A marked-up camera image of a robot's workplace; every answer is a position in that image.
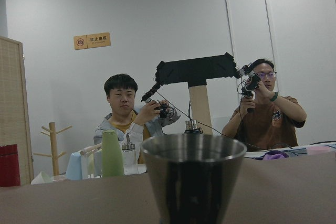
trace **red canister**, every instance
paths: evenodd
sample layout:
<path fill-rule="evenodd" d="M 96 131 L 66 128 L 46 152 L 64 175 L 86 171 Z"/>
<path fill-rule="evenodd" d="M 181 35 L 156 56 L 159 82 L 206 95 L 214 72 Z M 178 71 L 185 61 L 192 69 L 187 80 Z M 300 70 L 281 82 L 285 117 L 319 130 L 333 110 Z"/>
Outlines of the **red canister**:
<path fill-rule="evenodd" d="M 20 169 L 17 145 L 0 146 L 0 186 L 19 186 Z"/>

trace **bamboo room divider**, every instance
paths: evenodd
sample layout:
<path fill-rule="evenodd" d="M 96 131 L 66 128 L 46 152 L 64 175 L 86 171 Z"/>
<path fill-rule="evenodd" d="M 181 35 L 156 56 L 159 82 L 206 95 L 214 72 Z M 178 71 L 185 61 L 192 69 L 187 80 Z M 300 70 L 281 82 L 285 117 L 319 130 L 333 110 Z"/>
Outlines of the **bamboo room divider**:
<path fill-rule="evenodd" d="M 0 36 L 0 145 L 16 144 L 21 185 L 34 178 L 22 43 Z"/>

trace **brown tabletop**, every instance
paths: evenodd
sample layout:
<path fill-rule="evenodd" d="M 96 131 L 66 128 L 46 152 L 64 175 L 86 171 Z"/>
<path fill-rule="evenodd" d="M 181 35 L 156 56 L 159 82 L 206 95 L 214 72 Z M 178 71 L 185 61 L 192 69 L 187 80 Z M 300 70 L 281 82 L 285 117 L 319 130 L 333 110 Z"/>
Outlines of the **brown tabletop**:
<path fill-rule="evenodd" d="M 158 224 L 148 174 L 0 188 L 0 223 Z M 224 223 L 335 223 L 335 153 L 244 159 Z"/>

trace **yellow sign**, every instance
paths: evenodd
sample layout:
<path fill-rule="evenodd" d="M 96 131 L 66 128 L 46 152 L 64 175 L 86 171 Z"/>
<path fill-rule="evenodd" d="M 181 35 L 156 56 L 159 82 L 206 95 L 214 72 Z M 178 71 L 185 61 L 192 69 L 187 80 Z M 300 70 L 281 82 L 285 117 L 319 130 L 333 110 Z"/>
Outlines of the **yellow sign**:
<path fill-rule="evenodd" d="M 93 47 L 106 47 L 111 45 L 111 37 L 110 33 L 74 36 L 73 43 L 76 50 Z"/>

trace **person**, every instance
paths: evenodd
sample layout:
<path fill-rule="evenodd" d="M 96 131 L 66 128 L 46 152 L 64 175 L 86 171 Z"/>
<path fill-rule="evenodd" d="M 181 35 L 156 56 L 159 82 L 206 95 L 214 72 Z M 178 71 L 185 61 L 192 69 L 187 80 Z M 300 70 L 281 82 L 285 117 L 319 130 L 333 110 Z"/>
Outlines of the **person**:
<path fill-rule="evenodd" d="M 242 97 L 222 134 L 245 142 L 248 151 L 297 146 L 295 128 L 305 124 L 304 109 L 295 98 L 273 92 L 276 72 L 271 61 L 258 59 L 249 67 L 260 78 L 255 98 Z"/>
<path fill-rule="evenodd" d="M 135 93 L 138 85 L 128 74 L 116 74 L 111 76 L 104 84 L 107 102 L 110 104 L 112 113 L 109 113 L 95 130 L 94 143 L 102 142 L 104 130 L 115 130 L 118 135 L 120 146 L 127 141 L 135 144 L 136 158 L 139 164 L 144 163 L 140 153 L 140 145 L 143 140 L 151 136 L 163 135 L 162 127 L 176 122 L 180 115 L 175 108 L 168 107 L 167 118 L 160 118 L 160 103 L 169 103 L 165 100 L 157 103 L 150 101 L 143 107 L 134 106 Z"/>

